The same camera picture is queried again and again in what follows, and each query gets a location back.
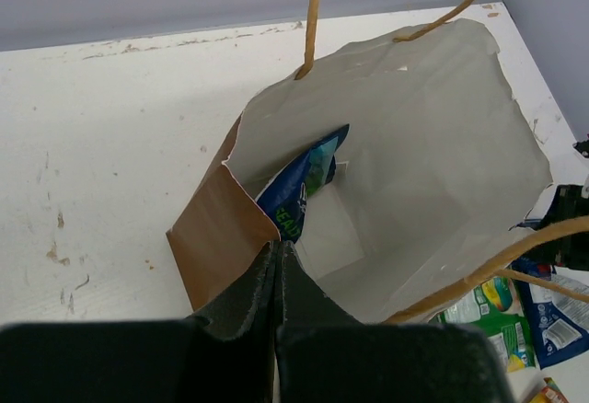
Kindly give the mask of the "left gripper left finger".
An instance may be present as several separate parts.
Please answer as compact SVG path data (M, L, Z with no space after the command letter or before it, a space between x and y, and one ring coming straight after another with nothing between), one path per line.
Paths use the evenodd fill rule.
M187 319L198 343L273 342L279 243L267 243L248 269Z

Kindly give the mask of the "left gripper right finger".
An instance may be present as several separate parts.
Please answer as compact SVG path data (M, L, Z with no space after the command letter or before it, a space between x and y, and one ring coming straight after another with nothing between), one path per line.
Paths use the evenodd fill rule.
M360 322L337 305L305 272L290 241L276 244L274 320L286 326L359 326Z

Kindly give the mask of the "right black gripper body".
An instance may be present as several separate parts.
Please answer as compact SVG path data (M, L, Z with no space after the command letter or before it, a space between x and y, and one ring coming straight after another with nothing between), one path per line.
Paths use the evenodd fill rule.
M588 270L588 177L582 184L564 184L556 188L549 209L538 229L559 227L554 239L533 250L533 260L571 270Z

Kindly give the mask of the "blue snack bag back side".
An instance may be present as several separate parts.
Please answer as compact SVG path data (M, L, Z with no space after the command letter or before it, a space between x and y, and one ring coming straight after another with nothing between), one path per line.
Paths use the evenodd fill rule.
M540 368L588 351L588 304L544 287L516 280Z

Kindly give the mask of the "green snack bag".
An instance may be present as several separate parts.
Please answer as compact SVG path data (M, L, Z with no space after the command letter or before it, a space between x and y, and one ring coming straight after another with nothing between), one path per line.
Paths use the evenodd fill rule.
M493 277L430 322L473 325L482 330L508 373L536 366L530 328L510 279Z

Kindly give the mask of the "blue Burts chips bag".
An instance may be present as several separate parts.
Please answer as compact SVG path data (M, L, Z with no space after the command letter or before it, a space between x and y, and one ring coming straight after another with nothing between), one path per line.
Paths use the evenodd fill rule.
M295 243L302 235L307 198L330 184L336 172L335 154L349 124L323 136L291 160L266 184L255 201L278 229L280 239Z

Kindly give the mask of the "orange Fox's candy bag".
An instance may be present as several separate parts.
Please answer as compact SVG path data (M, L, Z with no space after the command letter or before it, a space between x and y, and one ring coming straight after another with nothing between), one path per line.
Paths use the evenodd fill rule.
M551 377L545 377L544 386L529 400L529 403L569 403L569 400Z

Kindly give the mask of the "brown paper bag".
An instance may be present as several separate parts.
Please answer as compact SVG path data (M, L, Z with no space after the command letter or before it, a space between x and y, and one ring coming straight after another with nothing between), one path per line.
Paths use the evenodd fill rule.
M520 227L552 182L548 151L503 74L497 40L454 8L434 22L315 55L244 108L167 239L191 306L208 304L278 229L255 199L350 125L330 184L307 198L304 270L363 322L426 320L559 234Z

